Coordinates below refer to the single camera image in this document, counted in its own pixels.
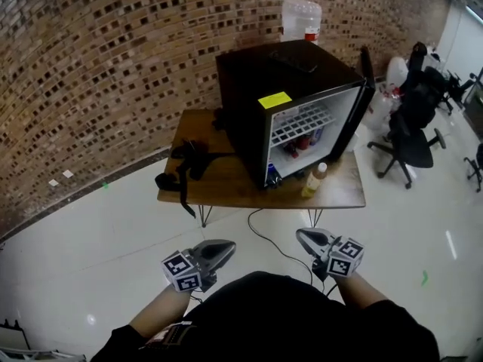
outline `refrigerator shelf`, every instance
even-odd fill
[[[321,103],[301,106],[298,115],[285,119],[281,123],[274,120],[270,148],[324,127],[333,121],[335,121],[335,118],[328,108]]]

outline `bottle with yellow liquid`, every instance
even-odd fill
[[[327,176],[327,164],[321,162],[318,166],[310,172],[309,178],[302,189],[302,197],[311,198],[317,192],[322,180]]]

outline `green tape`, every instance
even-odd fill
[[[423,271],[423,276],[424,276],[424,279],[423,281],[421,282],[421,287],[426,284],[426,282],[428,281],[428,273],[426,272],[426,270]]]

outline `black shirt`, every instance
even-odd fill
[[[255,272],[221,288],[162,336],[144,339],[130,326],[113,330],[92,361],[274,354],[290,360],[439,360],[432,333],[389,300],[350,309],[301,281]]]

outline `brick wall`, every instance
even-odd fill
[[[314,1],[321,46],[353,65],[366,44],[377,74],[417,40],[437,44],[449,6]],[[0,236],[168,145],[184,109],[219,106],[214,57],[277,41],[281,2],[0,0]]]

